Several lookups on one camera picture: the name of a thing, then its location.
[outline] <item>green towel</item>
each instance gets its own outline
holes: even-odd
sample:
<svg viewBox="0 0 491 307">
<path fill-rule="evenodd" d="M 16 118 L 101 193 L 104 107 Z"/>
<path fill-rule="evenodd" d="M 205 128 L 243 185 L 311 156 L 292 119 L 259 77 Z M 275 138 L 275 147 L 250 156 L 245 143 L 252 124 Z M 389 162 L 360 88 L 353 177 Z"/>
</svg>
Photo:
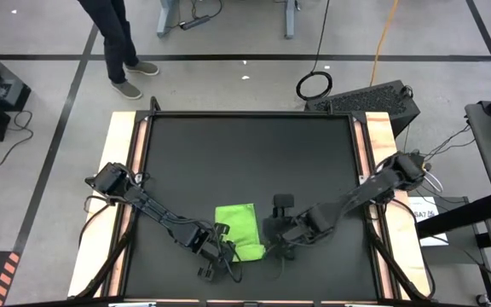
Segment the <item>green towel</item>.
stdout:
<svg viewBox="0 0 491 307">
<path fill-rule="evenodd" d="M 226 240 L 236 245 L 236 253 L 242 261 L 253 261 L 263 257 L 264 246 L 259 240 L 253 204 L 219 206 L 215 208 L 215 222 L 230 227 Z M 233 261 L 237 262 L 238 258 L 234 256 Z"/>
</svg>

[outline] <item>gray sneaker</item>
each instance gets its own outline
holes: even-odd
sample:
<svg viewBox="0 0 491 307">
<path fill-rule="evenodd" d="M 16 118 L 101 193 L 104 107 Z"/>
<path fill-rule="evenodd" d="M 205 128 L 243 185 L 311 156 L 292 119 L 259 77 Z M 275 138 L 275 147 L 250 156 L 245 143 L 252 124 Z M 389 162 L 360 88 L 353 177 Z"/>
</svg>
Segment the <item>gray sneaker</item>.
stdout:
<svg viewBox="0 0 491 307">
<path fill-rule="evenodd" d="M 129 67 L 128 65 L 125 66 L 126 66 L 126 70 L 129 72 L 139 72 L 147 76 L 156 76 L 160 72 L 159 67 L 148 62 L 141 61 L 137 63 L 137 65 L 134 67 Z"/>
<path fill-rule="evenodd" d="M 117 90 L 122 96 L 130 100 L 136 100 L 142 98 L 143 94 L 134 85 L 125 81 L 122 84 L 115 84 L 111 82 L 111 86 Z"/>
</svg>

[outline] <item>wooden frame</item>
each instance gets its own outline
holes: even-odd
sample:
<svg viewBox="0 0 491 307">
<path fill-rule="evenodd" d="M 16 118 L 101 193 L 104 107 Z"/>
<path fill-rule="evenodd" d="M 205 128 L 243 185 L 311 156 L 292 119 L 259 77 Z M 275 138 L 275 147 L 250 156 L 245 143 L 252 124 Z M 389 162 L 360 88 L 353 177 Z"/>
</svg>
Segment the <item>wooden frame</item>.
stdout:
<svg viewBox="0 0 491 307">
<path fill-rule="evenodd" d="M 120 162 L 125 164 L 129 154 L 131 138 L 134 135 L 135 124 L 135 112 L 123 112 L 114 113 L 111 118 L 111 124 L 107 133 L 106 145 L 104 147 L 103 154 L 101 156 L 100 167 L 102 168 L 107 162 Z M 393 138 L 393 132 L 391 130 L 390 118 L 387 113 L 366 113 L 367 117 L 367 130 L 368 140 L 363 137 L 363 127 L 359 122 L 355 122 L 355 134 L 357 139 L 357 148 L 359 150 L 359 158 L 361 161 L 362 173 L 364 175 L 369 174 L 369 164 L 367 151 L 367 145 L 372 149 L 372 158 L 374 164 L 379 163 L 382 159 L 389 155 L 392 155 L 396 151 L 396 144 Z M 136 134 L 136 151 L 132 157 L 132 170 L 134 172 L 139 171 L 142 155 L 143 144 L 145 142 L 145 136 L 147 132 L 147 121 L 143 120 L 139 123 L 139 128 Z M 396 198 L 401 202 L 408 204 L 408 197 L 405 192 L 397 192 Z M 93 212 L 100 210 L 104 206 L 104 203 L 99 200 L 92 200 L 90 204 L 91 217 Z M 129 207 L 124 209 L 123 220 L 121 223 L 120 234 L 126 229 L 128 220 L 130 219 L 131 209 Z M 371 216 L 376 217 L 377 211 L 375 208 L 370 210 Z M 86 229 L 83 236 L 81 247 L 77 256 L 77 262 L 75 263 L 75 270 L 73 271 L 73 277 L 71 286 L 69 289 L 69 296 L 76 295 L 81 292 L 90 282 L 92 277 L 96 274 L 103 262 L 107 258 L 109 248 L 111 245 L 113 228 L 115 225 L 115 219 L 117 218 L 117 208 L 110 207 L 102 214 L 100 214 L 96 220 L 92 221 L 91 225 Z M 387 221 L 387 230 L 390 237 L 390 246 L 394 254 L 394 258 L 399 263 L 403 271 L 407 274 L 408 278 L 414 283 L 414 285 L 424 294 L 427 295 L 430 292 L 430 285 L 425 273 L 424 262 L 419 246 L 418 236 L 416 234 L 416 228 L 414 227 L 413 217 L 401 206 L 395 203 L 389 203 L 385 219 Z M 380 233 L 381 227 L 378 222 L 375 222 L 375 227 Z M 381 288 L 382 294 L 385 298 L 394 298 L 392 292 L 392 285 L 388 267 L 384 260 L 378 255 L 379 273 L 381 276 Z M 120 278 L 122 276 L 122 269 L 124 267 L 124 252 L 121 253 L 117 263 L 114 265 L 113 273 L 111 275 L 111 283 L 108 287 L 108 294 L 110 296 L 118 295 L 118 285 L 120 284 Z M 407 295 L 402 288 L 400 289 L 401 296 L 407 299 Z M 96 296 L 101 294 L 100 290 L 96 293 Z M 171 302 L 192 303 L 196 300 L 170 300 Z M 281 301 L 281 303 L 287 304 L 304 304 L 311 303 L 306 301 Z M 323 304 L 336 304 L 342 302 L 324 301 Z"/>
</svg>

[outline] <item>concrete floor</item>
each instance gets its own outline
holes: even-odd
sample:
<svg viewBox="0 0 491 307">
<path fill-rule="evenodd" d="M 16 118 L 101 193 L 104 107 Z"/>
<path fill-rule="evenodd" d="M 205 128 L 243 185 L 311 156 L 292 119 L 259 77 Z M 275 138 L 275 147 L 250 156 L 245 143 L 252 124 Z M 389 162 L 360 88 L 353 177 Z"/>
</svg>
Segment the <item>concrete floor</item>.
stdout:
<svg viewBox="0 0 491 307">
<path fill-rule="evenodd" d="M 227 61 L 158 61 L 158 77 L 129 76 L 145 95 L 126 101 L 110 89 L 105 63 L 95 56 L 103 52 L 101 35 L 86 49 L 94 56 L 81 57 L 92 22 L 76 1 L 0 0 L 0 55 L 10 59 L 4 64 L 33 89 L 26 109 L 34 113 L 35 131 L 0 168 L 0 250 L 23 252 L 7 304 L 66 297 L 85 219 L 82 204 L 91 193 L 83 180 L 99 165 L 112 112 L 147 109 L 152 95 L 164 110 L 303 109 L 295 85 L 313 61 L 283 61 L 283 55 L 315 54 L 325 2 L 300 2 L 303 10 L 296 14 L 293 40 L 283 38 L 284 4 L 271 0 L 225 1 L 222 13 L 209 23 L 159 39 L 159 2 L 126 0 L 140 55 L 159 60 L 166 55 L 234 55 Z M 431 150 L 465 126 L 466 104 L 491 100 L 491 52 L 471 13 L 472 3 L 491 37 L 491 0 L 400 1 L 382 54 L 418 56 L 383 59 L 376 82 L 401 79 L 413 87 L 422 113 L 410 126 L 408 150 Z M 321 53 L 340 56 L 338 61 L 320 61 L 318 67 L 332 75 L 333 94 L 368 85 L 373 63 L 355 61 L 353 55 L 373 55 L 391 4 L 331 2 Z M 188 20 L 190 3 L 183 1 L 181 9 Z M 199 14 L 216 9 L 217 1 L 199 3 Z M 266 61 L 249 61 L 253 54 Z M 322 86 L 314 80 L 305 85 L 309 93 Z M 62 132 L 56 130 L 59 119 L 66 125 L 54 142 L 55 131 Z M 0 159 L 21 138 L 20 132 L 9 132 L 0 143 Z M 455 143 L 471 138 L 469 132 Z M 397 146 L 404 146 L 404 134 Z M 455 148 L 431 162 L 445 185 L 444 195 L 475 200 L 491 193 L 475 145 Z M 40 176 L 42 171 L 47 176 Z M 26 215 L 34 219 L 31 231 L 22 232 L 24 248 L 15 243 Z M 436 298 L 443 302 L 472 304 L 484 292 L 472 265 L 432 269 Z"/>
</svg>

